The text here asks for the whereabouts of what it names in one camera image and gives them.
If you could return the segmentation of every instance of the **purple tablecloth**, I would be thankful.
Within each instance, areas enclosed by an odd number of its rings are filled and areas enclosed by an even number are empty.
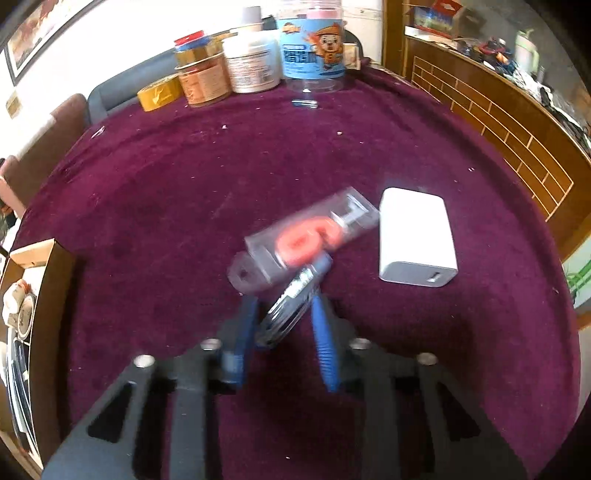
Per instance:
[[[215,333],[240,297],[226,278],[243,237],[349,185],[441,196],[458,276],[438,289],[378,279],[378,230],[334,254],[323,290],[358,332],[434,352],[532,475],[574,422],[579,351],[557,252],[501,156],[427,95],[374,70],[294,108],[285,87],[91,128],[27,210],[16,247],[55,237],[79,259],[64,318],[71,426],[139,353]],[[323,387],[305,318],[247,386],[219,401],[225,477],[348,478],[354,407]]]

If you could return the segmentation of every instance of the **wooden cabinet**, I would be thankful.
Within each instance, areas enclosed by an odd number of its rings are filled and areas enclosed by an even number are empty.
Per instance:
[[[540,207],[561,258],[591,231],[591,161],[529,94],[437,44],[405,37],[403,75],[468,121],[503,155]]]

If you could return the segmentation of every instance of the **label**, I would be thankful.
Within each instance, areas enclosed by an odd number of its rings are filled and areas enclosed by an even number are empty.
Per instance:
[[[229,92],[228,83],[220,65],[199,72],[197,77],[206,102]]]
[[[179,79],[187,101],[192,105],[213,100],[230,91],[220,65],[200,72],[183,73]]]
[[[291,18],[277,21],[277,26],[287,78],[321,80],[344,75],[341,20]]]
[[[244,55],[235,59],[226,58],[230,80],[234,89],[258,87],[272,82],[275,61],[269,50]]]

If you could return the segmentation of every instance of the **white supplement bottle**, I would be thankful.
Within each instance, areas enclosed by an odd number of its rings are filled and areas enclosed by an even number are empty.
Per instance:
[[[271,32],[245,31],[222,44],[234,92],[263,92],[279,84],[279,45]]]

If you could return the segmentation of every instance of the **gray couch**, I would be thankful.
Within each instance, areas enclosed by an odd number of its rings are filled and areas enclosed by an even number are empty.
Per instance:
[[[137,103],[137,93],[142,88],[174,74],[176,66],[174,49],[170,49],[101,83],[88,96],[90,123],[96,124],[126,106]]]

